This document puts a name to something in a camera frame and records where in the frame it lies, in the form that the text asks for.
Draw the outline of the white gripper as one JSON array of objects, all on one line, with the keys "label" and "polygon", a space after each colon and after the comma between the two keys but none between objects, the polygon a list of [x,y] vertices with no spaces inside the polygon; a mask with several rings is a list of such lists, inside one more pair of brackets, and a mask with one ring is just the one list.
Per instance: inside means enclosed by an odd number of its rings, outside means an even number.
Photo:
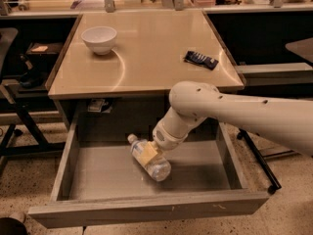
[{"label": "white gripper", "polygon": [[160,120],[153,130],[154,141],[141,144],[142,152],[139,156],[140,165],[146,166],[149,162],[160,156],[160,150],[170,151],[175,149],[187,136],[188,131],[185,126]]}]

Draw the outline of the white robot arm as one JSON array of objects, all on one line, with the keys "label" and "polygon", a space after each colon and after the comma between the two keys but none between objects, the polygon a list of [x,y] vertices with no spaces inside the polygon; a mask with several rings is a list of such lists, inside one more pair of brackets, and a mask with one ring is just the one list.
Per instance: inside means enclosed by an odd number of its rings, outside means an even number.
[{"label": "white robot arm", "polygon": [[139,159],[147,165],[175,149],[206,118],[214,118],[313,156],[313,102],[223,94],[210,84],[182,81],[169,92],[170,109]]}]

